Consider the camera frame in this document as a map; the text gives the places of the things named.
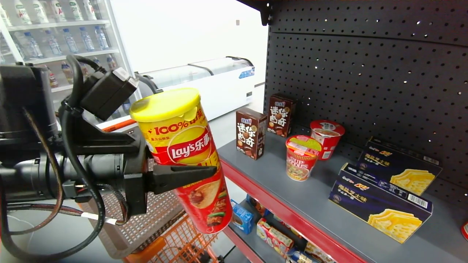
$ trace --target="glass door fridge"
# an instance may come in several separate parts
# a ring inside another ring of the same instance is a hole
[[[0,64],[16,61],[49,69],[55,110],[71,93],[73,73],[68,54],[94,60],[106,70],[122,67],[133,72],[122,48],[109,0],[0,0]],[[93,72],[82,64],[83,76]],[[105,121],[89,112],[85,118],[100,128],[127,119],[135,92]]]

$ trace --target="floor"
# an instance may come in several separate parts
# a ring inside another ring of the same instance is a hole
[[[253,101],[249,108],[263,111],[264,85],[255,87],[253,92]],[[210,121],[210,128],[213,133],[216,146],[219,148],[235,139],[235,111],[227,113],[219,118]],[[241,202],[246,193],[230,180],[227,180],[227,188],[230,197],[236,202]],[[64,205],[76,207],[74,201],[67,200]],[[33,225],[37,225],[44,220],[48,213],[43,211],[17,211],[10,214],[19,220],[25,220]],[[11,230],[23,230],[29,228],[25,222],[20,222],[10,218]],[[34,235],[22,235],[14,237],[16,244],[23,250],[26,247],[30,253],[51,254],[69,249],[79,242],[83,241],[91,232],[92,227],[88,220],[59,214],[48,226],[34,232]],[[218,239],[213,243],[212,248],[217,255],[226,255],[227,262],[248,262],[236,248],[234,244],[223,234],[218,235]],[[16,258],[12,257],[2,246],[0,250],[0,262],[18,263]],[[81,252],[61,261],[62,263],[81,263],[81,262],[100,262],[100,263],[121,263],[121,260],[115,260],[109,257],[104,246],[99,239],[94,240],[89,246]]]

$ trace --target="shelf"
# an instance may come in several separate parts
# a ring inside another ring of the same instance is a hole
[[[67,85],[67,86],[58,87],[58,88],[51,88],[51,91],[52,91],[52,93],[54,93],[54,92],[60,92],[60,91],[64,91],[64,90],[69,90],[69,89],[72,89],[72,88],[73,88],[73,84],[72,84],[72,85]]]
[[[318,162],[311,178],[296,182],[285,173],[284,138],[267,133],[265,154],[256,161],[236,151],[235,144],[218,150],[225,176],[337,262],[466,262],[460,226],[468,211],[424,194],[434,213],[400,244],[328,200],[339,169],[351,162],[339,149],[330,160]]]
[[[86,26],[86,25],[102,25],[102,24],[110,24],[110,21],[109,20],[86,20],[86,21],[58,22],[58,23],[13,26],[13,27],[7,27],[7,29],[8,29],[8,31],[12,32],[12,31],[29,30],[29,29]]]
[[[80,55],[82,57],[91,57],[91,56],[97,56],[97,55],[104,55],[104,54],[113,54],[113,53],[119,53],[118,49],[106,49],[106,50],[99,50],[99,51],[93,51],[93,52],[85,52],[85,53],[78,53],[74,55]],[[42,63],[49,63],[53,61],[59,61],[59,60],[65,60],[65,56],[58,56],[58,57],[51,57],[51,58],[40,58],[40,59],[33,59],[33,60],[26,60],[26,63],[33,63],[34,65],[36,64],[42,64]]]

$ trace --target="chocolate snack box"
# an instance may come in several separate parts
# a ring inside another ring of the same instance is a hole
[[[268,108],[268,131],[281,137],[291,132],[297,100],[277,93],[270,97]]]
[[[419,196],[442,171],[440,161],[376,137],[366,143],[357,167],[375,181],[384,180]]]
[[[257,160],[264,153],[267,116],[249,108],[236,111],[236,148]]]
[[[432,215],[432,202],[345,164],[329,199],[399,243]]]

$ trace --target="plastic bottle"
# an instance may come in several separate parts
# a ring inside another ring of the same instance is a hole
[[[83,72],[83,78],[87,78],[89,76],[89,70],[86,67],[86,64],[80,62],[81,72]]]
[[[75,21],[83,21],[83,15],[81,14],[80,7],[78,6],[76,0],[69,0],[68,3],[70,4],[70,9],[73,13]]]
[[[83,0],[83,8],[85,9],[88,20],[97,20],[91,0]]]
[[[83,39],[83,42],[85,44],[86,50],[87,51],[94,51],[93,40],[91,40],[91,37],[86,32],[86,28],[80,27],[80,33],[81,33],[81,38]]]
[[[54,73],[52,73],[52,70],[47,65],[44,65],[44,67],[46,67],[47,70],[49,71],[49,82],[51,84],[51,88],[58,88],[59,87],[59,84],[58,84],[59,82],[55,78]]]
[[[117,68],[117,63],[115,62],[114,58],[110,54],[107,55],[107,65],[109,66],[109,70],[113,70]]]
[[[68,81],[68,84],[73,84],[73,71],[72,71],[72,68],[65,61],[62,61],[62,71],[63,71],[63,74],[65,74],[66,81]]]
[[[52,50],[52,54],[54,56],[62,56],[62,50],[60,49],[59,44],[57,43],[57,39],[52,35],[50,30],[46,30],[45,33],[47,34],[47,41],[49,42],[49,47]]]
[[[0,16],[7,27],[12,26],[10,18],[8,17],[7,12],[5,11],[5,8],[1,5],[1,3],[0,3]]]
[[[66,22],[65,14],[58,0],[52,0],[52,8],[54,9],[55,19],[57,22]]]
[[[76,42],[73,39],[72,34],[70,34],[70,30],[68,30],[68,28],[64,28],[63,32],[66,44],[68,45],[68,49],[70,50],[70,52],[75,54],[78,53],[78,47],[76,46]]]
[[[101,66],[101,62],[97,59],[97,57],[93,57],[94,63],[96,63],[98,66]]]
[[[101,48],[101,50],[109,49],[109,45],[107,44],[106,35],[101,30],[101,27],[95,26],[94,28],[95,28],[97,42],[99,43],[99,47]]]
[[[16,49],[18,50],[18,52],[20,53],[21,58],[25,59],[26,56],[24,55],[23,49],[20,47],[20,45],[18,45],[18,43],[15,42],[15,46],[16,46]]]
[[[25,32],[24,35],[28,40],[28,51],[31,58],[43,58],[44,55],[42,54],[41,50],[39,49],[39,45],[31,36],[30,32]]]
[[[16,16],[21,20],[23,25],[31,25],[31,19],[29,18],[28,12],[24,9],[23,3],[20,0],[15,0]]]
[[[33,0],[32,6],[34,7],[34,11],[36,12],[39,23],[41,24],[48,23],[49,19],[47,18],[47,14],[45,13],[44,7],[41,5],[39,0]]]

